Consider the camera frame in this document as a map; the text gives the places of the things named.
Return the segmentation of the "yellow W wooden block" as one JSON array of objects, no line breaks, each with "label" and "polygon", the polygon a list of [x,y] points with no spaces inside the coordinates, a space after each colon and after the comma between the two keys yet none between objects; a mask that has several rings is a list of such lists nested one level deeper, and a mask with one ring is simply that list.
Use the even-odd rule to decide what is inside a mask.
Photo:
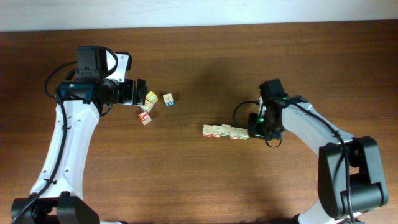
[{"label": "yellow W wooden block", "polygon": [[239,139],[242,139],[242,140],[249,139],[249,134],[248,134],[247,129],[244,129],[244,128],[239,129]]}]

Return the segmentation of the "red edged wooden block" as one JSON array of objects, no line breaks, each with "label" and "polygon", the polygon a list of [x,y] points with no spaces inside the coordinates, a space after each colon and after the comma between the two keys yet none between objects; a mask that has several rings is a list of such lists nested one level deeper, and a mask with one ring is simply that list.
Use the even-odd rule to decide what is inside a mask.
[{"label": "red edged wooden block", "polygon": [[239,139],[240,134],[241,134],[240,128],[230,127],[230,129],[229,129],[229,138],[230,139]]}]

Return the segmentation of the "green edged wooden block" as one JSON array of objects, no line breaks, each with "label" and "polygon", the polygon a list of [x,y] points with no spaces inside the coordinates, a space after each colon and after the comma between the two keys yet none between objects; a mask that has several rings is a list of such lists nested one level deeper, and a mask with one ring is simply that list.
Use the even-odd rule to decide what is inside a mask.
[{"label": "green edged wooden block", "polygon": [[221,125],[221,135],[224,137],[229,137],[230,136],[230,131],[231,131],[231,125],[228,124],[222,124]]}]

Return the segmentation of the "number four wooden block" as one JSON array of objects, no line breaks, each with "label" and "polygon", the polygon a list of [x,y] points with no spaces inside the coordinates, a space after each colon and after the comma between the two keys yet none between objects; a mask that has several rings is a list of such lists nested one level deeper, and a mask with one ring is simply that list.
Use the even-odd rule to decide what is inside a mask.
[{"label": "number four wooden block", "polygon": [[213,137],[220,137],[221,136],[221,132],[222,132],[222,128],[221,126],[218,125],[213,125],[212,126],[212,136]]}]

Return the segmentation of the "leaf picture wooden block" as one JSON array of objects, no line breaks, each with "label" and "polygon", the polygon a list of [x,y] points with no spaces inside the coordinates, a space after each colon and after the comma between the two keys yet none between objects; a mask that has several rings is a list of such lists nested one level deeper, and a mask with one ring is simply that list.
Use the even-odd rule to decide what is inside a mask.
[{"label": "leaf picture wooden block", "polygon": [[203,126],[202,135],[204,137],[212,137],[212,135],[213,135],[213,126],[205,124]]}]

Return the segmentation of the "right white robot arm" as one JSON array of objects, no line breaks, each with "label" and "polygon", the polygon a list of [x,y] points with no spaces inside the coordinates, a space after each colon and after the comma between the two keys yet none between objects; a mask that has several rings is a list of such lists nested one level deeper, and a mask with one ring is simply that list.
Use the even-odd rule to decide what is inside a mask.
[{"label": "right white robot arm", "polygon": [[359,223],[361,214],[389,200],[378,143],[356,137],[320,115],[300,95],[289,96],[279,79],[259,85],[259,111],[248,119],[250,137],[283,140],[289,131],[318,158],[318,201],[294,223]]}]

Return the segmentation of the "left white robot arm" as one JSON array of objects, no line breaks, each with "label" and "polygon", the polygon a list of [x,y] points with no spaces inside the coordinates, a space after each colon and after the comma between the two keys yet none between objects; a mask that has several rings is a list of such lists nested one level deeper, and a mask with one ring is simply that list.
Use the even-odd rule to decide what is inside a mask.
[{"label": "left white robot arm", "polygon": [[48,93],[56,103],[56,120],[44,166],[29,197],[17,198],[13,223],[102,223],[83,201],[83,173],[91,137],[103,108],[142,106],[145,80],[125,77],[132,57],[102,46],[78,48],[77,67]]}]

